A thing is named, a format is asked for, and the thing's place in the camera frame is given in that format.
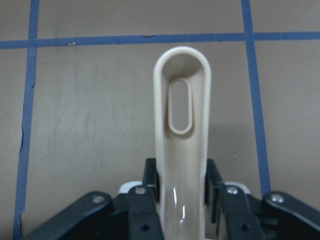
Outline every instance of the bolt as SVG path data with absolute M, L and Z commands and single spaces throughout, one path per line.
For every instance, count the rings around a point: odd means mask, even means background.
M 92 198 L 92 202 L 94 204 L 99 204 L 101 202 L 103 202 L 105 200 L 105 198 L 103 196 L 93 196 Z
M 226 192 L 228 194 L 238 194 L 238 188 L 235 186 L 227 186 L 226 187 Z
M 271 200 L 273 202 L 279 203 L 279 204 L 282 204 L 285 201 L 283 196 L 281 196 L 280 194 L 276 194 L 276 193 L 271 195 Z
M 134 192 L 136 194 L 145 194 L 146 189 L 144 187 L 137 187 Z

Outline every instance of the hole in handle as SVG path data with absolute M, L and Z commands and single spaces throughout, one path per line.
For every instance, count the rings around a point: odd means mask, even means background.
M 191 85 L 184 78 L 170 82 L 168 88 L 168 125 L 178 135 L 189 132 L 192 127 Z

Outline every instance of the silver screw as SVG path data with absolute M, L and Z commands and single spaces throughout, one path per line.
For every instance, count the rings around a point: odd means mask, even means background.
M 144 187 L 137 187 L 134 191 L 136 194 L 145 194 L 146 189 Z
M 92 202 L 94 204 L 99 204 L 99 203 L 103 202 L 104 200 L 105 200 L 105 198 L 103 196 L 94 196 L 92 198 Z
M 227 186 L 226 187 L 226 192 L 228 194 L 238 194 L 238 188 L 235 186 Z
M 276 193 L 271 194 L 271 200 L 273 202 L 279 203 L 279 204 L 282 204 L 285 201 L 283 196 L 281 196 L 280 194 L 276 194 Z

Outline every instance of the oval hole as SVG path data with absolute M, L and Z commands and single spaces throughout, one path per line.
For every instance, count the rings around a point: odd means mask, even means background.
M 190 89 L 181 80 L 172 82 L 169 88 L 169 127 L 176 134 L 184 134 L 191 127 Z

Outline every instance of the beige elongated object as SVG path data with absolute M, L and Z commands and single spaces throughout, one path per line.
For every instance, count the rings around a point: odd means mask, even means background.
M 191 47 L 172 48 L 157 61 L 153 86 L 159 215 L 164 236 L 167 240 L 203 240 L 211 88 L 209 63 Z M 180 119 L 180 109 L 175 107 L 177 101 L 186 106 L 181 109 L 185 116 Z M 183 128 L 177 127 L 180 122 L 184 122 Z

